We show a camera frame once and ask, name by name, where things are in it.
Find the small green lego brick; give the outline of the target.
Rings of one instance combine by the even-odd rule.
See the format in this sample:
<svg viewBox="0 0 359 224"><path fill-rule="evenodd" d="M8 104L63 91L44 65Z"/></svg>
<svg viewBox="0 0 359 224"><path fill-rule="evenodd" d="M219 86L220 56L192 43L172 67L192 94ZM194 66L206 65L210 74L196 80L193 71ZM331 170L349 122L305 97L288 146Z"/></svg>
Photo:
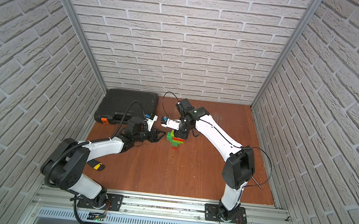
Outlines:
<svg viewBox="0 0 359 224"><path fill-rule="evenodd" d="M174 136L174 130L172 130L171 132L168 132L167 133L167 140L170 142L170 143L172 143L174 140L173 140L173 138L174 138L175 136Z"/></svg>

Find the lime green long lego brick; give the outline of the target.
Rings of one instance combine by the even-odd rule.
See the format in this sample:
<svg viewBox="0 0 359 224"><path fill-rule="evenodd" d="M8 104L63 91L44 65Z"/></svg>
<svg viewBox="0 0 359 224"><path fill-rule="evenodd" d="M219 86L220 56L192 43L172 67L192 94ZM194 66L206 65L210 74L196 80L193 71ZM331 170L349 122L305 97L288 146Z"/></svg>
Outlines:
<svg viewBox="0 0 359 224"><path fill-rule="evenodd" d="M184 142L182 141L172 141L172 144L176 144L176 145L180 145L180 144L183 144Z"/></svg>

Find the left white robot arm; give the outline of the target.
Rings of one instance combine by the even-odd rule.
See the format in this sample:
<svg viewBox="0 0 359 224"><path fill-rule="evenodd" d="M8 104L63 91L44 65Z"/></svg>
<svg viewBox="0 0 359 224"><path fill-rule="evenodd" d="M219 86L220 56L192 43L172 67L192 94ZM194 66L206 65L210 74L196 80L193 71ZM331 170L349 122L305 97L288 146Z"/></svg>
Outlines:
<svg viewBox="0 0 359 224"><path fill-rule="evenodd" d="M113 138L83 142L72 138L63 140L41 167L44 183L91 200L102 199L104 188L83 174L86 163L106 155L124 153L137 142L158 142L161 131L153 127L156 121L154 114L146 114L144 119L134 116L127 121L124 132Z"/></svg>

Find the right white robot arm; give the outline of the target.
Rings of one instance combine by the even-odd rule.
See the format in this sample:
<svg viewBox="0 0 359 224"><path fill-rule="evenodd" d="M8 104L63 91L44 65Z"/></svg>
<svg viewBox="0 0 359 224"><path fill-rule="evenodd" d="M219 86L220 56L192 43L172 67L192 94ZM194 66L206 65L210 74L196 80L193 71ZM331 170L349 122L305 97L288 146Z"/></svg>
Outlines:
<svg viewBox="0 0 359 224"><path fill-rule="evenodd" d="M181 115L177 130L182 138L186 139L186 133L196 129L213 144L225 162L222 176L226 184L219 212L223 219L230 219L239 209L243 190L255 173L253 149L232 139L205 108L194 108L188 99L177 102L176 108Z"/></svg>

